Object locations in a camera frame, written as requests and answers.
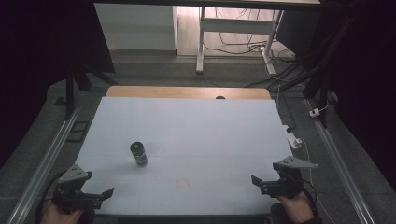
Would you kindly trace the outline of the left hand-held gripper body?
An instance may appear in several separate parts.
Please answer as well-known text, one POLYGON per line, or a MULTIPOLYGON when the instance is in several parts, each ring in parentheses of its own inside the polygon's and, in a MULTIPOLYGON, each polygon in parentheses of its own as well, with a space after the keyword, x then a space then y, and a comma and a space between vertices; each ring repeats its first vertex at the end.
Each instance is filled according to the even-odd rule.
POLYGON ((100 209, 103 196, 84 193, 81 190, 91 177, 92 172, 85 172, 78 165, 73 165, 58 180, 52 201, 66 214, 71 214, 76 210, 100 209))

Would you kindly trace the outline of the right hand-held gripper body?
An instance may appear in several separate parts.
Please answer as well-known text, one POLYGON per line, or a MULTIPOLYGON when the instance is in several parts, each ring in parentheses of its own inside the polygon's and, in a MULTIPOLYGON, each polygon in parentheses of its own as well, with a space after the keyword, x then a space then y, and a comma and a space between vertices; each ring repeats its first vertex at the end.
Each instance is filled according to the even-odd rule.
POLYGON ((279 179, 277 181, 261 180, 261 194, 269 195, 271 198, 284 196, 292 199, 304 190, 304 181, 301 170, 317 169, 318 165, 288 156, 281 161, 274 162, 273 168, 279 174, 279 179))

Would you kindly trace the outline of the dark jar with black lid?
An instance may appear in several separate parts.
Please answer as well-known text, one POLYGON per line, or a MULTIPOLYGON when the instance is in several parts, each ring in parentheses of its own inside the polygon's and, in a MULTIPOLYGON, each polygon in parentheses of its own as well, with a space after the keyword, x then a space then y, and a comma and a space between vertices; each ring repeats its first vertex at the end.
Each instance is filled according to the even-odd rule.
POLYGON ((139 166, 144 167, 149 163, 146 150, 144 149, 144 145, 141 142, 133 142, 130 145, 130 150, 139 166))

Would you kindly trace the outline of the person's left hand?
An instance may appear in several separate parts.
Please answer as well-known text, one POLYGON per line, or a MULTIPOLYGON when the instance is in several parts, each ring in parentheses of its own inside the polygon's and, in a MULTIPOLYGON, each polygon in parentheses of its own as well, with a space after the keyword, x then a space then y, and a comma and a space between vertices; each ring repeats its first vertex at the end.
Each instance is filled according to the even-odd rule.
POLYGON ((39 224, 78 224, 84 210, 76 210, 66 214, 53 202, 49 202, 42 212, 39 224))

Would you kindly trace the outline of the black square floor frame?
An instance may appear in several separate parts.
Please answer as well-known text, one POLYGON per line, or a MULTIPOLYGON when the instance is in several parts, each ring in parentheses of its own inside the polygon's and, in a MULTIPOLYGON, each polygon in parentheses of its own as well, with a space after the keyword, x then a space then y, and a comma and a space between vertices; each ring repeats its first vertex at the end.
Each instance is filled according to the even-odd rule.
POLYGON ((67 142, 71 143, 82 143, 88 133, 91 123, 89 121, 76 121, 67 138, 67 142))

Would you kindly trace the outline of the white desk frame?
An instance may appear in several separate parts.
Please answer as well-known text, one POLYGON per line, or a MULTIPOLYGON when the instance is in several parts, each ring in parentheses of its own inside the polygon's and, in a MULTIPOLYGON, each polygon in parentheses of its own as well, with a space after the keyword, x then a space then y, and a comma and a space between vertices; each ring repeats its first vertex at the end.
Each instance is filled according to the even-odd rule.
POLYGON ((269 21, 244 20, 244 19, 224 19, 210 18, 205 15, 205 7, 200 7, 199 12, 199 42, 197 49, 196 72, 201 74, 204 71, 204 37, 205 33, 227 33, 227 34, 252 34, 266 35, 267 40, 259 51, 265 63, 268 75, 276 73, 274 65, 270 59, 269 52, 275 39, 276 31, 282 17, 282 10, 274 10, 274 17, 269 21))

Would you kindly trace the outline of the black metal stand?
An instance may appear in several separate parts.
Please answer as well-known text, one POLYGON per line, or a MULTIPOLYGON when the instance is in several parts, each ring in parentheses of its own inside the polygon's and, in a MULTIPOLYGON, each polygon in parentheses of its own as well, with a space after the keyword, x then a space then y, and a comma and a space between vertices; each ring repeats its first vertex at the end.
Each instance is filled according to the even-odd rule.
POLYGON ((297 63, 304 69, 304 74, 293 78, 290 82, 280 86, 279 91, 285 91, 301 84, 308 79, 303 90, 304 98, 313 98, 320 93, 319 108, 323 109, 318 120, 324 128, 327 127, 326 106, 329 93, 331 63, 334 63, 335 53, 339 51, 341 43, 347 34, 356 15, 351 12, 292 12, 287 11, 287 24, 293 22, 293 28, 288 34, 289 40, 297 41, 297 48, 304 50, 297 52, 297 63))
POLYGON ((101 71, 89 63, 70 63, 69 65, 58 66, 58 72, 65 80, 65 115, 64 119, 71 118, 75 111, 75 90, 78 86, 80 91, 89 91, 92 84, 88 78, 88 74, 98 77, 110 86, 118 85, 118 82, 106 75, 106 71, 101 71))

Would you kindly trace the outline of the wooden table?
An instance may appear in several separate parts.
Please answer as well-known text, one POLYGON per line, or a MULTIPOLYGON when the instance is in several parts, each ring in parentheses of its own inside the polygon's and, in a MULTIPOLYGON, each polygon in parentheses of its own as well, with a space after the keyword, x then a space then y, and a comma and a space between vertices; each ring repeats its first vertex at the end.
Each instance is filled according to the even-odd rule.
POLYGON ((267 89, 211 88, 211 87, 156 87, 156 86, 111 86, 106 97, 146 97, 146 98, 189 98, 270 100, 267 89))

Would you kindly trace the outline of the white table mat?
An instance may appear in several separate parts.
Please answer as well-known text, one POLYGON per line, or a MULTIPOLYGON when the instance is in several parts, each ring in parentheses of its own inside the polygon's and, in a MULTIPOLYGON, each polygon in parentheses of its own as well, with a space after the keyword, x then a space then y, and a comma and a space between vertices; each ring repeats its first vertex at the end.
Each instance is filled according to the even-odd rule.
POLYGON ((274 199, 251 177, 276 180, 290 153, 272 100, 105 97, 76 163, 92 172, 84 191, 114 189, 102 215, 258 215, 274 199))

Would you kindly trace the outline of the person's right hand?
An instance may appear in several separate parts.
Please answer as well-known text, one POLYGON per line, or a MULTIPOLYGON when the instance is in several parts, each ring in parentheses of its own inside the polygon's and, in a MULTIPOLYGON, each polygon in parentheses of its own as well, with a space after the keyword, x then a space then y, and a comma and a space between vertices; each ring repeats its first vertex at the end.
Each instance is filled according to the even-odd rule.
POLYGON ((304 224, 314 218, 311 203, 303 192, 292 199, 285 196, 277 196, 276 198, 282 203, 293 224, 304 224))

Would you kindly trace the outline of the white power strip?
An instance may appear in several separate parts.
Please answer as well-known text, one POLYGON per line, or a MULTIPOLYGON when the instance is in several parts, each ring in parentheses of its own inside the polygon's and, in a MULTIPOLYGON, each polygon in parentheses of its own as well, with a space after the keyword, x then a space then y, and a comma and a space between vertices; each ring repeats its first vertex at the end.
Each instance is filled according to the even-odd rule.
POLYGON ((290 144, 290 147, 292 149, 301 148, 303 143, 302 139, 297 138, 288 125, 284 125, 283 128, 285 131, 286 138, 290 144))

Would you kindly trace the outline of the aluminium floor rail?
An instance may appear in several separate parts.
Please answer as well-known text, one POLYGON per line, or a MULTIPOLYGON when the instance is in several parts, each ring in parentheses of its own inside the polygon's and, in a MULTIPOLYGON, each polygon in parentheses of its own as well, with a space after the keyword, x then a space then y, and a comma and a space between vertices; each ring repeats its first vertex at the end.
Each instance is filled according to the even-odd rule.
POLYGON ((56 161, 64 145, 66 137, 70 133, 70 130, 74 125, 80 110, 81 105, 77 105, 75 109, 71 112, 68 119, 62 122, 62 126, 51 141, 49 147, 46 150, 46 153, 44 154, 37 168, 35 169, 32 178, 30 179, 27 187, 24 189, 6 224, 24 223, 25 219, 29 215, 34 205, 39 191, 45 184, 45 180, 50 173, 51 167, 56 161))
POLYGON ((313 116, 316 109, 313 108, 310 101, 304 100, 304 103, 308 108, 308 117, 315 123, 324 149, 327 151, 328 158, 332 161, 333 169, 338 174, 340 182, 343 184, 346 198, 354 207, 356 215, 360 220, 360 224, 375 224, 372 212, 364 200, 358 185, 352 177, 352 174, 349 172, 347 164, 344 162, 337 145, 333 141, 332 135, 320 122, 318 116, 313 116))

